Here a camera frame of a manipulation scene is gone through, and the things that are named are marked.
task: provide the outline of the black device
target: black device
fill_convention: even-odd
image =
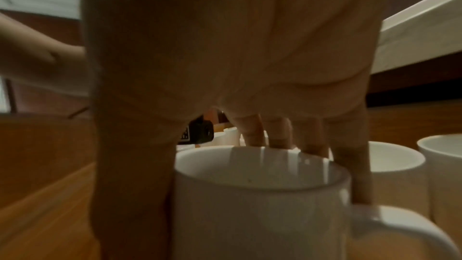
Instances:
[[[189,122],[178,144],[200,144],[213,140],[213,123],[200,116]]]

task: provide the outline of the skin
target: skin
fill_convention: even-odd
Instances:
[[[0,13],[0,75],[65,94],[88,96],[85,50],[45,36]]]
[[[364,97],[386,0],[82,0],[95,75],[91,223],[114,259],[167,259],[175,145],[216,106],[247,145],[326,155],[370,203]]]

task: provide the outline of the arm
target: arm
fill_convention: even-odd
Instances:
[[[0,75],[73,95],[88,95],[85,50],[0,13]]]

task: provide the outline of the mug handle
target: mug handle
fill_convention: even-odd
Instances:
[[[434,223],[422,215],[403,208],[391,206],[352,205],[352,227],[354,238],[376,231],[392,231],[410,235],[434,244],[441,259],[462,260],[457,245]]]

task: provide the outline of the finger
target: finger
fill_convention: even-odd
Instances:
[[[351,173],[352,201],[372,203],[369,124],[365,103],[341,116],[325,119],[325,125],[334,161]]]
[[[265,135],[263,134],[260,115],[229,117],[229,120],[242,133],[245,145],[265,146]]]
[[[294,144],[304,153],[329,157],[329,147],[321,118],[292,120]]]
[[[263,128],[268,133],[269,147],[292,148],[292,132],[289,119],[262,115],[261,121]]]

